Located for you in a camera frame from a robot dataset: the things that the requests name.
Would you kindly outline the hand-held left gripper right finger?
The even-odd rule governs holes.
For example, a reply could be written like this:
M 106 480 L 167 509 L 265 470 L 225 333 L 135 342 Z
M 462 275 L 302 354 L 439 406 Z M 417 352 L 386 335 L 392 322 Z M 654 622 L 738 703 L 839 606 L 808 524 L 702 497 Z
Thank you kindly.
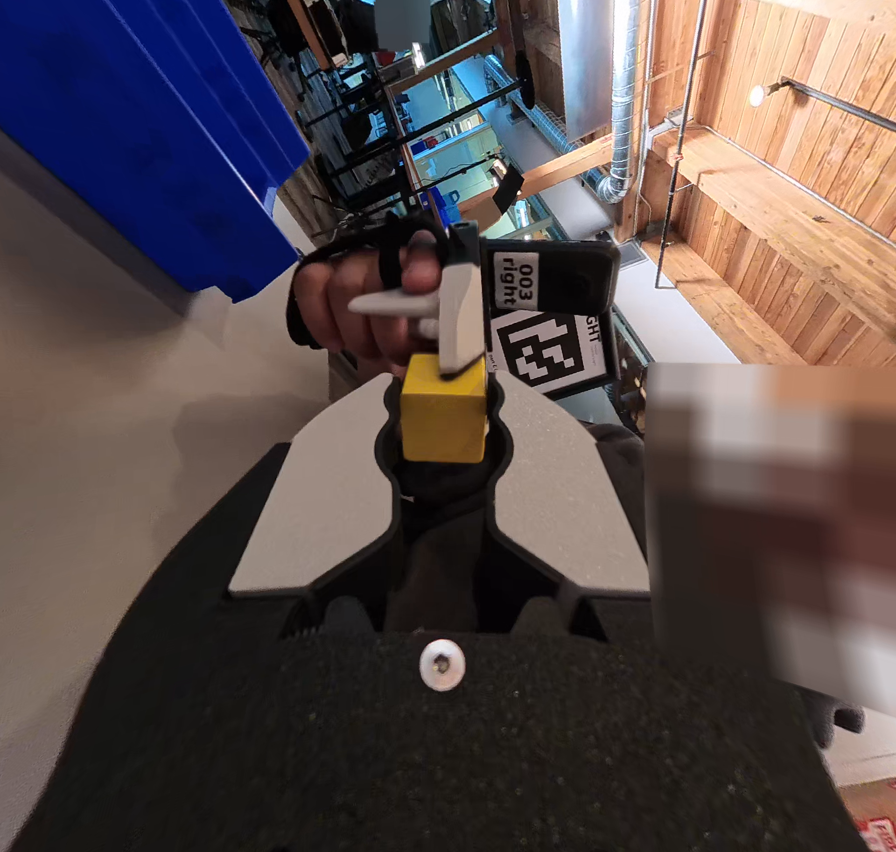
M 593 437 L 509 373 L 493 374 L 490 391 L 503 444 L 487 491 L 495 555 L 538 596 L 649 600 L 642 549 Z

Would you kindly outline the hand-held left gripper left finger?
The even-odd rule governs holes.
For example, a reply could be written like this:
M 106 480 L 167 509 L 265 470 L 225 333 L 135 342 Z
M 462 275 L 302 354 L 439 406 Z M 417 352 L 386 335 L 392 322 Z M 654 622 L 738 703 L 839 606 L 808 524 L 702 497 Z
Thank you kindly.
M 399 384 L 380 375 L 332 403 L 292 439 L 229 592 L 323 591 L 399 534 L 390 459 Z

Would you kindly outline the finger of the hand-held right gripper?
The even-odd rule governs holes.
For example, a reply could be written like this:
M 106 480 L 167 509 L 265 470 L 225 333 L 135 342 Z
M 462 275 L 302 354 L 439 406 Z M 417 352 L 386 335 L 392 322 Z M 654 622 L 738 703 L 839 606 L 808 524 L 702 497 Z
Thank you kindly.
M 480 268 L 475 264 L 447 265 L 438 293 L 439 372 L 451 377 L 468 369 L 485 353 Z

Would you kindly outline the yellow wooden cube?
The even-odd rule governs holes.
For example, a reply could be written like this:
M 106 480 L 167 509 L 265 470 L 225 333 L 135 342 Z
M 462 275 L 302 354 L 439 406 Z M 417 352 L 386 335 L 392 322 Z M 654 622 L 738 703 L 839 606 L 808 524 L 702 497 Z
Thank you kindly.
M 479 464 L 485 457 L 487 426 L 485 357 L 453 377 L 440 374 L 436 354 L 410 358 L 399 396 L 405 460 Z

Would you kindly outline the blue plastic bin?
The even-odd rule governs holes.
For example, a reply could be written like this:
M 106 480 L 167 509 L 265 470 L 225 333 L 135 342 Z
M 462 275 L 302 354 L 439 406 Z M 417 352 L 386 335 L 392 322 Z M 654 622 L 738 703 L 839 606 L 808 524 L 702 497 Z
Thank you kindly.
M 1 0 L 2 130 L 186 291 L 297 264 L 308 146 L 223 0 Z

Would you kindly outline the person's right hand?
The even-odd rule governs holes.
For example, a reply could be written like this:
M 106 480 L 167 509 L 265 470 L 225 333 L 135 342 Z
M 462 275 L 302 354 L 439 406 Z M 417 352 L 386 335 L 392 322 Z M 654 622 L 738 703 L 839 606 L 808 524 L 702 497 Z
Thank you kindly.
M 347 356 L 362 383 L 382 373 L 404 376 L 410 358 L 427 347 L 408 318 L 368 316 L 350 308 L 355 298 L 385 290 L 378 261 L 377 252 L 361 249 L 298 267 L 287 293 L 289 338 L 298 346 Z

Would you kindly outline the silver ventilation duct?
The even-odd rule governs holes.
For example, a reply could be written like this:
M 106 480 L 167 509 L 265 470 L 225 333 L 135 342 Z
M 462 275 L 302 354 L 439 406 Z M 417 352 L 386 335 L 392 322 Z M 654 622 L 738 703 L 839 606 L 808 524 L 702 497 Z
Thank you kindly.
M 597 196 L 617 205 L 632 186 L 634 105 L 642 0 L 613 0 L 611 160 Z

